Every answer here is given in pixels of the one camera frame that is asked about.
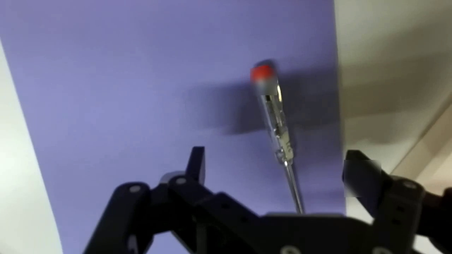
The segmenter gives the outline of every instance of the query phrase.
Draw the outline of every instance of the screwdriver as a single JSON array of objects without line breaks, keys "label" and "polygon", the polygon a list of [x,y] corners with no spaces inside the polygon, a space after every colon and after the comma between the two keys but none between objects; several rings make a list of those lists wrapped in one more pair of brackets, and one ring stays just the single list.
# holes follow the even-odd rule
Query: screwdriver
[{"label": "screwdriver", "polygon": [[271,135],[272,149],[284,166],[285,176],[298,212],[303,212],[303,203],[293,170],[293,149],[282,108],[282,92],[272,66],[257,64],[251,70],[251,80],[265,126]]}]

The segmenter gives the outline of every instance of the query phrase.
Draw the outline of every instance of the purple backdrop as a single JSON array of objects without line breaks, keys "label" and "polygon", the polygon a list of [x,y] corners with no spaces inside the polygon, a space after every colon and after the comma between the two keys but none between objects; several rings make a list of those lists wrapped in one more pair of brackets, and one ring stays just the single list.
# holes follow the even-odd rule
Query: purple backdrop
[{"label": "purple backdrop", "polygon": [[[0,36],[65,252],[118,183],[155,186],[192,145],[210,188],[293,210],[248,81],[261,59],[286,90],[306,210],[343,211],[330,0],[0,0]],[[185,251],[162,235],[151,252]]]}]

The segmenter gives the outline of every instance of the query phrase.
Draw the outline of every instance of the black robotic claw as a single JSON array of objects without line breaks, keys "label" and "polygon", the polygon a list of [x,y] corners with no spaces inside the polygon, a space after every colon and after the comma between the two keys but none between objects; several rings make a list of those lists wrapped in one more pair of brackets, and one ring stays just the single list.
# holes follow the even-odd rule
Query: black robotic claw
[{"label": "black robotic claw", "polygon": [[408,254],[416,252],[416,232],[452,249],[445,232],[450,194],[389,176],[360,150],[347,152],[343,181],[374,217],[371,224],[343,215],[257,215],[226,193],[212,193],[203,176],[204,148],[195,146],[185,173],[166,183],[118,186],[84,254],[144,254],[163,231],[192,254]]}]

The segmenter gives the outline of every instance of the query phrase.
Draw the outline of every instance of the metal screwdriver shaft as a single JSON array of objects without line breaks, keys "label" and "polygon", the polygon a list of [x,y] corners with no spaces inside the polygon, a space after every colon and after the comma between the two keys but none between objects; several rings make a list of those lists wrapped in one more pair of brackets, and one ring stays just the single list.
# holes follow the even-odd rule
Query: metal screwdriver shaft
[{"label": "metal screwdriver shaft", "polygon": [[293,150],[282,108],[282,92],[272,67],[260,64],[252,67],[257,100],[264,115],[265,125],[272,139],[272,149],[278,162],[284,166],[285,176],[298,212],[303,211],[300,191],[293,170]]}]

